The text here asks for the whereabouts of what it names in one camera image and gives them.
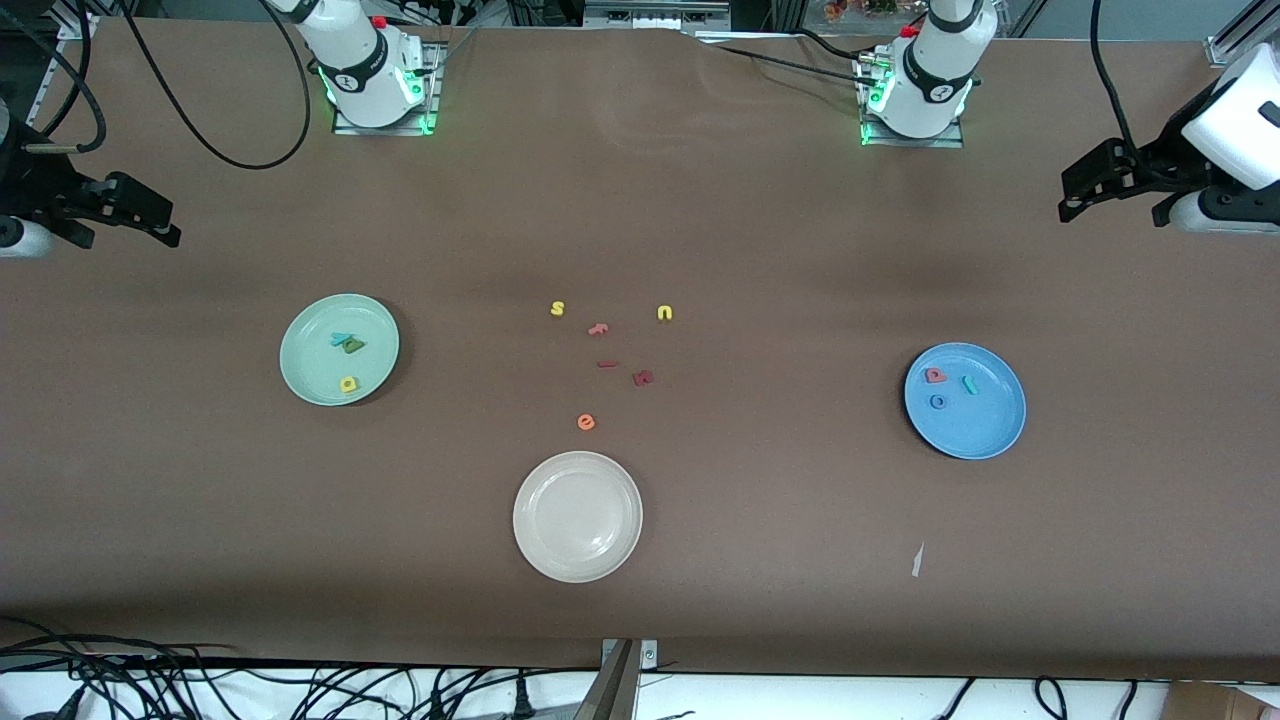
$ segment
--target white scrap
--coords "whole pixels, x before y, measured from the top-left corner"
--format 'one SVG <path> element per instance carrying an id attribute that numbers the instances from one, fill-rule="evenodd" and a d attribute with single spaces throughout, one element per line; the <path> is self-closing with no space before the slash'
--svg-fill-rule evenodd
<path id="1" fill-rule="evenodd" d="M 920 577 L 920 561 L 924 560 L 924 543 L 920 543 L 920 551 L 915 553 L 915 562 L 911 564 L 911 577 Z"/>

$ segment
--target mint green plate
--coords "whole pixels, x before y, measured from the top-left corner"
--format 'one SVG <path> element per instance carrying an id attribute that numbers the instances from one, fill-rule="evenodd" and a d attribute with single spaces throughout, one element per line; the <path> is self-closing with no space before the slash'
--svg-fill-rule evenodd
<path id="1" fill-rule="evenodd" d="M 351 334 L 365 343 L 347 354 L 333 334 Z M 307 306 L 280 341 L 280 374 L 294 395 L 316 405 L 347 405 L 369 397 L 383 384 L 399 355 L 399 329 L 381 302 L 364 295 L 330 295 Z M 342 392 L 342 379 L 356 378 L 355 392 Z"/>

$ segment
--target cardboard box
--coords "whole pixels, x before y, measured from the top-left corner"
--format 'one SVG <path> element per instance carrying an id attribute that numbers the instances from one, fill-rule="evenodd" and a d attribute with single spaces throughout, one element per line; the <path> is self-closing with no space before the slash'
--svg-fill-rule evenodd
<path id="1" fill-rule="evenodd" d="M 1160 720 L 1280 720 L 1280 708 L 1234 687 L 1174 683 Z"/>

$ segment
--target brown table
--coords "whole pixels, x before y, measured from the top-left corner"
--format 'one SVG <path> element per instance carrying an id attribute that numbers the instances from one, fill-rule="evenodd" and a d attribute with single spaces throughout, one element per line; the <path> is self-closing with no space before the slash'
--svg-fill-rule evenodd
<path id="1" fill-rule="evenodd" d="M 289 145 L 274 28 L 143 31 L 214 142 Z M 1142 138 L 1212 77 L 1192 44 L 1107 55 Z M 298 156 L 246 173 L 105 22 L 110 133 L 78 167 L 186 234 L 0 264 L 0 607 L 256 656 L 585 665 L 634 635 L 692 670 L 1280 680 L 1280 243 L 1157 231 L 1155 199 L 1059 224 L 1060 170 L 1115 133 L 1087 46 L 996 42 L 982 74 L 965 150 L 860 147 L 840 81 L 673 32 L 483 31 L 435 137 L 334 137 L 316 97 Z M 392 307 L 402 360 L 308 406 L 280 336 L 340 291 Z M 995 460 L 904 416 L 952 340 L 1027 388 Z M 511 533 L 570 448 L 645 502 L 588 585 Z"/>

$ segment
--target plate rim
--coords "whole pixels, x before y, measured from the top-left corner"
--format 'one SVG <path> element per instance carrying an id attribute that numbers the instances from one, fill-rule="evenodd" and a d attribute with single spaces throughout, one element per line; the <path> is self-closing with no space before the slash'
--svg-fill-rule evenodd
<path id="1" fill-rule="evenodd" d="M 636 501 L 636 523 L 635 523 L 636 529 L 635 529 L 634 537 L 631 538 L 630 546 L 627 547 L 626 552 L 623 552 L 622 556 L 618 557 L 617 562 L 614 562 L 612 566 L 609 566 L 608 569 L 605 569 L 603 573 L 599 573 L 599 574 L 595 574 L 595 575 L 588 577 L 588 578 L 567 579 L 567 578 L 563 578 L 563 577 L 553 575 L 552 571 L 549 571 L 544 566 L 540 566 L 538 562 L 534 561 L 532 557 L 529 556 L 529 551 L 525 547 L 525 543 L 521 542 L 520 527 L 516 524 L 517 518 L 521 515 L 521 512 L 520 512 L 521 497 L 525 495 L 525 489 L 530 487 L 530 484 L 529 484 L 530 480 L 534 479 L 534 475 L 536 475 L 538 471 L 543 469 L 543 466 L 545 466 L 549 462 L 553 462 L 556 460 L 561 460 L 561 459 L 563 459 L 566 456 L 586 456 L 586 457 L 591 457 L 591 459 L 596 459 L 596 460 L 603 460 L 607 464 L 613 465 L 614 468 L 618 469 L 618 471 L 622 473 L 622 477 L 626 478 L 626 486 L 631 488 L 631 491 L 634 493 L 634 497 L 635 497 L 635 501 Z M 635 552 L 636 546 L 640 544 L 640 536 L 644 534 L 644 498 L 640 496 L 640 486 L 636 484 L 635 478 L 632 478 L 631 473 L 628 473 L 627 469 L 623 468 L 622 464 L 618 462 L 617 460 L 614 460 L 614 459 L 612 459 L 608 455 L 604 455 L 602 452 L 595 452 L 594 450 L 566 450 L 564 452 L 558 452 L 558 454 L 552 455 L 550 457 L 543 460 L 536 466 L 534 466 L 534 469 L 530 470 L 527 475 L 525 475 L 525 479 L 520 483 L 520 488 L 516 491 L 516 500 L 512 503 L 512 509 L 511 509 L 511 530 L 512 530 L 512 534 L 516 538 L 516 547 L 520 548 L 520 555 L 525 559 L 526 562 L 529 562 L 529 565 L 534 570 L 538 570 L 538 573 L 540 573 L 541 575 L 544 575 L 547 578 L 550 578 L 552 580 L 556 580 L 556 582 L 559 582 L 559 583 L 570 583 L 570 584 L 594 583 L 595 580 L 600 580 L 600 579 L 604 579 L 604 578 L 612 575 L 613 573 L 616 573 L 618 570 L 618 568 L 622 568 L 622 565 L 625 565 L 626 561 L 631 557 L 631 553 Z"/>
<path id="2" fill-rule="evenodd" d="M 387 319 L 390 320 L 392 331 L 394 331 L 394 338 L 396 338 L 396 347 L 394 347 L 394 351 L 392 352 L 392 365 L 390 365 L 390 368 L 387 369 L 387 377 L 381 378 L 380 380 L 378 380 L 372 386 L 365 386 L 365 387 L 369 388 L 367 392 L 365 392 L 365 393 L 356 395 L 356 396 L 352 396 L 352 397 L 343 397 L 343 398 L 340 398 L 338 401 L 334 401 L 334 402 L 311 400 L 310 397 L 307 397 L 307 396 L 302 395 L 301 392 L 298 392 L 298 388 L 294 387 L 293 383 L 289 380 L 289 374 L 284 370 L 284 346 L 285 346 L 285 343 L 288 343 L 289 337 L 292 337 L 294 325 L 298 324 L 298 320 L 301 320 L 302 316 L 306 315 L 308 310 L 311 310 L 316 305 L 320 305 L 321 302 L 329 302 L 329 301 L 335 300 L 335 299 L 367 300 L 369 302 L 372 302 L 374 306 L 376 306 L 379 310 L 381 310 L 381 313 L 387 316 Z M 302 310 L 300 310 L 297 315 L 293 316 L 293 320 L 289 322 L 289 327 L 284 328 L 284 336 L 280 337 L 280 350 L 278 352 L 278 363 L 280 365 L 280 378 L 284 379 L 284 384 L 289 388 L 289 392 L 292 392 L 294 396 L 297 396 L 302 401 L 310 402 L 311 405 L 316 405 L 316 406 L 320 406 L 320 407 L 340 407 L 343 405 L 351 405 L 352 402 L 360 402 L 361 400 L 364 400 L 364 398 L 374 395 L 375 392 L 378 392 L 378 388 L 383 387 L 383 383 L 385 383 L 388 379 L 390 379 L 392 373 L 396 372 L 397 363 L 399 363 L 399 346 L 401 346 L 401 341 L 399 341 L 399 323 L 396 322 L 396 315 L 392 314 L 392 311 L 387 307 L 387 305 L 384 305 L 376 297 L 370 297 L 367 295 L 361 295 L 358 292 L 335 292 L 333 295 L 326 295 L 324 297 L 320 297 L 320 299 L 316 299 L 316 300 L 311 301 L 311 304 L 308 304 L 306 307 L 303 307 Z"/>
<path id="3" fill-rule="evenodd" d="M 920 425 L 919 425 L 919 423 L 916 423 L 916 419 L 915 419 L 915 413 L 913 411 L 911 404 L 908 400 L 908 392 L 910 391 L 910 386 L 911 386 L 911 377 L 919 374 L 920 369 L 923 368 L 923 363 L 924 363 L 924 356 L 925 355 L 929 355 L 931 352 L 936 352 L 936 351 L 945 350 L 945 348 L 960 348 L 960 350 L 966 350 L 966 351 L 977 350 L 979 354 L 984 354 L 984 355 L 991 356 L 997 363 L 1000 363 L 1001 365 L 1004 365 L 1006 370 L 1009 370 L 1009 377 L 1011 377 L 1014 379 L 1014 384 L 1018 387 L 1018 400 L 1019 400 L 1019 404 L 1021 405 L 1021 418 L 1020 418 L 1020 420 L 1018 423 L 1018 428 L 1012 433 L 1012 437 L 1009 439 L 1009 442 L 1004 447 L 1000 447 L 998 450 L 996 450 L 993 452 L 988 452 L 988 454 L 983 454 L 983 455 L 957 455 L 955 452 L 951 452 L 950 450 L 940 447 L 938 443 L 933 442 L 933 439 L 931 439 L 928 436 L 925 436 L 920 430 Z M 908 419 L 911 420 L 911 428 L 915 429 L 915 434 L 918 434 L 920 437 L 920 439 L 923 439 L 924 442 L 927 442 L 931 447 L 933 447 L 938 452 L 941 452 L 941 454 L 943 454 L 943 455 L 946 455 L 948 457 L 956 457 L 959 460 L 979 461 L 979 460 L 991 460 L 992 457 L 997 457 L 997 456 L 1005 454 L 1010 447 L 1012 447 L 1018 442 L 1018 438 L 1023 437 L 1023 429 L 1025 429 L 1025 427 L 1027 427 L 1027 391 L 1023 388 L 1023 380 L 1021 380 L 1021 378 L 1018 377 L 1018 373 L 1014 370 L 1014 366 L 1010 365 L 1004 357 L 1001 357 L 1000 355 L 997 355 L 995 351 L 992 351 L 992 350 L 989 350 L 987 347 L 983 347 L 980 345 L 973 343 L 973 342 L 959 342 L 959 341 L 940 342 L 938 345 L 934 345 L 932 347 L 924 348 L 919 355 L 916 355 L 915 360 L 911 363 L 910 369 L 908 369 L 908 372 L 906 372 L 906 377 L 902 379 L 902 406 L 906 409 L 906 416 L 908 416 Z"/>

